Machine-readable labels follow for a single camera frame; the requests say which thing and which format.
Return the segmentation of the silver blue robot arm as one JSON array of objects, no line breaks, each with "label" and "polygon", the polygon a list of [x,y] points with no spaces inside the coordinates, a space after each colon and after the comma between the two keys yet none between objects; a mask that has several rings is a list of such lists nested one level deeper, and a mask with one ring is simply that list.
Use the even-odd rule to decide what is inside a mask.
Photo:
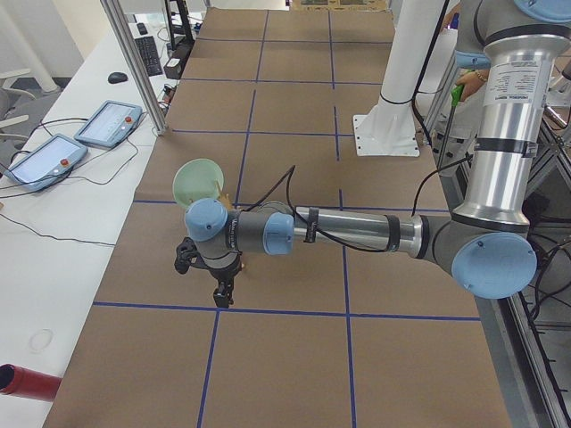
[{"label": "silver blue robot arm", "polygon": [[228,210],[215,199],[193,198],[175,269],[207,270],[217,281],[213,299],[226,308],[233,302],[243,253],[285,255],[296,239],[323,239],[356,251],[402,251],[430,261],[481,298],[502,299],[523,290],[537,265],[526,240],[525,187],[553,63],[569,45],[567,1],[463,3],[457,48],[482,55],[491,68],[467,193],[448,218],[413,215],[402,221],[264,199],[245,210]]}]

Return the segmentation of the person's hand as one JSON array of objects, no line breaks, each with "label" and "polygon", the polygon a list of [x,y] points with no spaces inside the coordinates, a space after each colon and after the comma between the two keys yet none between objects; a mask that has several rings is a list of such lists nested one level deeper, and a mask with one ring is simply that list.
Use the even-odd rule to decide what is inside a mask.
[{"label": "person's hand", "polygon": [[464,73],[457,81],[456,85],[463,84],[464,90],[461,101],[466,101],[471,95],[475,94],[487,82],[489,70],[471,70]]}]

